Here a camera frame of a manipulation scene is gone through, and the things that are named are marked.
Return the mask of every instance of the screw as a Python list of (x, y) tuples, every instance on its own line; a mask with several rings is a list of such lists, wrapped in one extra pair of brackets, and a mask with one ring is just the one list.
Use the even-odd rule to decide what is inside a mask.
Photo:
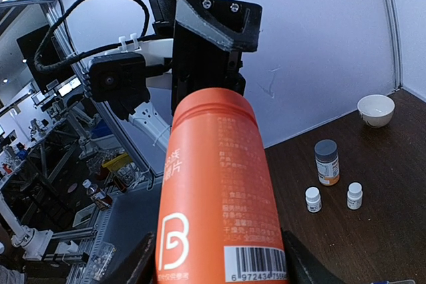
[(237, 13), (239, 10), (240, 10), (240, 5), (239, 5), (239, 4), (237, 4), (237, 3), (233, 3), (233, 4), (231, 5), (231, 11), (232, 11), (233, 13)]
[(108, 76), (108, 77), (106, 77), (105, 78), (105, 84), (107, 84), (107, 85), (112, 85), (114, 83), (114, 78), (113, 77), (111, 77), (111, 76)]
[(202, 2), (202, 6), (203, 6), (205, 9), (209, 9), (209, 8), (211, 8), (211, 6), (212, 6), (212, 2), (211, 2), (210, 0), (203, 0), (203, 2)]

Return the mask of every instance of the wooden table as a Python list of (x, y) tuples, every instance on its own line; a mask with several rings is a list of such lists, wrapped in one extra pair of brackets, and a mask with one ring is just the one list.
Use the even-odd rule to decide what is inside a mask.
[[(391, 95), (395, 114), (372, 129), (357, 112), (266, 150), (280, 222), (346, 283), (414, 279), (426, 283), (426, 104), (408, 92)], [(314, 146), (339, 148), (341, 180), (322, 186)], [(363, 185), (363, 205), (346, 206), (347, 187)], [(323, 208), (306, 209), (317, 186)]]

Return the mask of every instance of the plastic bottle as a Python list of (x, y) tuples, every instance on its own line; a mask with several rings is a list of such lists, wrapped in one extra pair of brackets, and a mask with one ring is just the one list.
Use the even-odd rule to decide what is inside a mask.
[(97, 184), (85, 180), (83, 186), (87, 189), (87, 195), (101, 211), (105, 211), (112, 206), (112, 198), (98, 187)]
[(238, 93), (207, 88), (178, 105), (157, 234), (159, 284), (287, 283), (262, 139)]
[(347, 190), (347, 206), (351, 210), (358, 210), (362, 205), (362, 185), (358, 182), (350, 183)]
[(321, 184), (333, 186), (339, 182), (339, 154), (333, 140), (321, 140), (315, 145), (318, 178)]
[(311, 186), (310, 188), (306, 189), (305, 196), (308, 211), (311, 213), (319, 212), (321, 210), (322, 203), (320, 191), (318, 188)]

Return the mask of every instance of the bowl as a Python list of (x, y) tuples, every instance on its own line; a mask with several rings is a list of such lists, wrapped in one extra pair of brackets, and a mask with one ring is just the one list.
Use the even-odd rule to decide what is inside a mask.
[(381, 128), (392, 119), (395, 103), (388, 96), (372, 94), (358, 101), (358, 111), (362, 120), (372, 128)]

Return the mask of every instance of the red object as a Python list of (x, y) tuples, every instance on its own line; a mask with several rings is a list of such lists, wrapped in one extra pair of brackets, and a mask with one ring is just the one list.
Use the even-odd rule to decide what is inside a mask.
[(12, 170), (8, 167), (6, 163), (3, 163), (3, 170), (6, 171), (6, 174), (12, 173)]
[(285, 264), (252, 107), (227, 89), (190, 94), (176, 109), (168, 144), (156, 242), (158, 283), (283, 284)]

